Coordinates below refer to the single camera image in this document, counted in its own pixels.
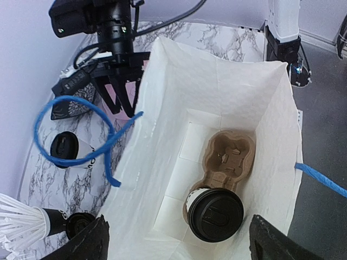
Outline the pink plate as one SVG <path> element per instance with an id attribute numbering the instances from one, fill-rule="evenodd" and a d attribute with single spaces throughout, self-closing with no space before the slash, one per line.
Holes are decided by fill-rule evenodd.
<path id="1" fill-rule="evenodd" d="M 120 68 L 111 75 L 101 77 L 99 94 L 108 118 L 128 120 L 134 116 L 146 65 L 147 60 L 141 60 L 135 67 Z"/>

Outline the brown cardboard cup carrier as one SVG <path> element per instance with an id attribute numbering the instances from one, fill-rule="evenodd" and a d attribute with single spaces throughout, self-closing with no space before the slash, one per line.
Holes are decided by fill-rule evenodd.
<path id="1" fill-rule="evenodd" d="M 236 193 L 237 186 L 251 173 L 256 145 L 245 132 L 224 130 L 215 133 L 203 151 L 203 178 L 189 192 L 198 188 L 224 188 Z"/>

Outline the checkered paper bag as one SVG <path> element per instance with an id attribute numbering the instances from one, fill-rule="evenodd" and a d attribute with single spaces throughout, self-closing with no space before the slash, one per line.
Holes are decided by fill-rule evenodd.
<path id="1" fill-rule="evenodd" d="M 251 259 L 288 233 L 303 164 L 285 62 L 226 61 L 155 40 L 137 118 L 98 218 L 48 259 Z"/>

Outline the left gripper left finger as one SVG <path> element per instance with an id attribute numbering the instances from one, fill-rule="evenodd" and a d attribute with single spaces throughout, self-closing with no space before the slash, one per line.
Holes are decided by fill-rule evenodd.
<path id="1" fill-rule="evenodd" d="M 71 241 L 43 257 L 43 260 L 107 260 L 110 226 L 104 216 L 96 218 Z"/>

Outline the white paper cup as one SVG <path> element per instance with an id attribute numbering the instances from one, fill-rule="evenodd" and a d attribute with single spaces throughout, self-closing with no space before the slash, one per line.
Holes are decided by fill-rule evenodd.
<path id="1" fill-rule="evenodd" d="M 210 188 L 201 187 L 201 188 L 198 188 L 198 189 L 190 192 L 186 201 L 185 201 L 187 212 L 189 212 L 189 209 L 191 208 L 193 202 L 195 202 L 197 200 L 197 198 L 202 195 L 202 193 L 209 191 L 209 190 L 210 190 Z"/>
<path id="2" fill-rule="evenodd" d="M 85 141 L 77 138 L 78 141 L 78 152 L 76 155 L 76 159 L 82 159 L 86 157 L 88 154 L 93 153 L 95 151 L 95 148 L 91 146 L 90 144 L 86 143 Z M 101 164 L 101 156 L 97 158 L 93 158 L 89 160 L 88 162 L 85 162 L 81 165 L 74 166 L 75 168 L 83 168 L 83 169 L 92 169 L 94 167 L 98 167 Z"/>

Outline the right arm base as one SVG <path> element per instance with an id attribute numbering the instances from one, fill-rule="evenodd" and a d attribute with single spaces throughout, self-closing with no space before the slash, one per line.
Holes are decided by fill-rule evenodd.
<path id="1" fill-rule="evenodd" d="M 312 82 L 312 70 L 303 48 L 298 53 L 297 62 L 289 66 L 289 78 L 291 85 L 297 88 L 304 88 Z"/>

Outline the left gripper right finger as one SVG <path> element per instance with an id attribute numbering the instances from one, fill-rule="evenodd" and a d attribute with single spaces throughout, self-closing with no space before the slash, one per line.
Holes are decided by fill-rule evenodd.
<path id="1" fill-rule="evenodd" d="M 249 226 L 252 260 L 319 260 L 321 257 L 298 245 L 262 216 L 255 214 Z"/>

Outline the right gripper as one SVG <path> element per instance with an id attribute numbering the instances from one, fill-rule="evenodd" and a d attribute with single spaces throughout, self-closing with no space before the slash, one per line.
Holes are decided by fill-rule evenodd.
<path id="1" fill-rule="evenodd" d="M 84 34 L 97 34 L 101 52 L 113 55 L 134 53 L 133 41 L 124 40 L 106 45 L 114 38 L 124 38 L 136 32 L 139 8 L 144 1 L 54 1 L 48 14 L 52 28 L 59 38 Z M 111 114 L 135 113 L 141 78 L 134 74 L 97 77 L 93 84 Z"/>

